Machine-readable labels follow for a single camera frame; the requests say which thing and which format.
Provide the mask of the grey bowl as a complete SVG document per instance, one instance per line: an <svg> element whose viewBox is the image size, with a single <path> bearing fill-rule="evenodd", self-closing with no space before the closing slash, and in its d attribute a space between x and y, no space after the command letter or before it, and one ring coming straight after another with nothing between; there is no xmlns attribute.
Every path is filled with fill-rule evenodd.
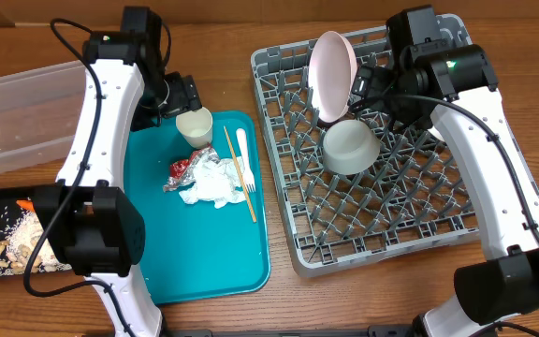
<svg viewBox="0 0 539 337"><path fill-rule="evenodd" d="M337 174L357 174L376 161L380 149L381 141L365 123L343 120L324 136L323 165Z"/></svg>

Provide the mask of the white ceramic bowl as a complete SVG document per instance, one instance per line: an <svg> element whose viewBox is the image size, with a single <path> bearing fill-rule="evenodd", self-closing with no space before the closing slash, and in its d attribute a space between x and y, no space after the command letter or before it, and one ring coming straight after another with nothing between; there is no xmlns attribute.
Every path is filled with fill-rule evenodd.
<svg viewBox="0 0 539 337"><path fill-rule="evenodd" d="M432 126L431 128L428 129L428 131L437 139L439 140L440 142L444 142L444 137L442 136L442 134L436 129L435 126Z"/></svg>

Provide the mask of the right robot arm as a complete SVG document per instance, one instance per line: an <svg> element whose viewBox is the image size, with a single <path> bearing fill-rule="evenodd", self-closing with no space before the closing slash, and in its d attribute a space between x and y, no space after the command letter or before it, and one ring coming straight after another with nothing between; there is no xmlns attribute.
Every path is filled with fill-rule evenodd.
<svg viewBox="0 0 539 337"><path fill-rule="evenodd" d="M379 108L436 129L469 194L485 261L459 268L454 295L418 315L409 336L493 336L539 309L539 194L503 113L486 52L443 36L431 6L390 17L391 70L363 67L352 111Z"/></svg>

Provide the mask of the orange carrot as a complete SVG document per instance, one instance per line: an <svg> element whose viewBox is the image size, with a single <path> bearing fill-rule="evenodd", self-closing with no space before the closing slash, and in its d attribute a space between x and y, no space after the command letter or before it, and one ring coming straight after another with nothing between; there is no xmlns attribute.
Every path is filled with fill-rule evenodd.
<svg viewBox="0 0 539 337"><path fill-rule="evenodd" d="M19 207L21 207L22 209L27 210L29 212L34 212L35 211L34 205L30 200L19 199L19 200L16 201L16 204Z"/></svg>

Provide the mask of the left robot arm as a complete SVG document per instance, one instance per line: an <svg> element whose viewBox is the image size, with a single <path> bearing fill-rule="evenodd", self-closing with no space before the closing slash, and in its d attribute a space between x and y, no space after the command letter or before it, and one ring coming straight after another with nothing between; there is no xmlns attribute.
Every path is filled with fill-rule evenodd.
<svg viewBox="0 0 539 337"><path fill-rule="evenodd" d="M149 7L125 7L117 31L88 32L73 51L85 91L69 154L55 182L32 197L43 227L37 243L81 278L58 291L94 287L116 336L169 334L139 266L145 222L124 192L130 134L202 106L192 77L166 72L168 32Z"/></svg>

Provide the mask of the white round plate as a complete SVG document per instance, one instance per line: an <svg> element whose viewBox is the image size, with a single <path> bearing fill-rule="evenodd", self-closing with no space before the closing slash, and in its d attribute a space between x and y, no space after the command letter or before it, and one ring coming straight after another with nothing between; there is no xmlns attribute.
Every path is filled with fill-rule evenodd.
<svg viewBox="0 0 539 337"><path fill-rule="evenodd" d="M334 123L348 111L348 100L357 73L351 43L341 34L327 31L313 47L308 87L313 90L312 107L324 123Z"/></svg>

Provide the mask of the white paper cup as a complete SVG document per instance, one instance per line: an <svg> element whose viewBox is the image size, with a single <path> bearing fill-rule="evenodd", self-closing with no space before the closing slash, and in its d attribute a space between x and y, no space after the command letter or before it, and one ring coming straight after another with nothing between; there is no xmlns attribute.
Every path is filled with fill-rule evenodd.
<svg viewBox="0 0 539 337"><path fill-rule="evenodd" d="M176 117L176 126L187 143L200 149L212 143L213 119L206 108L190 110Z"/></svg>

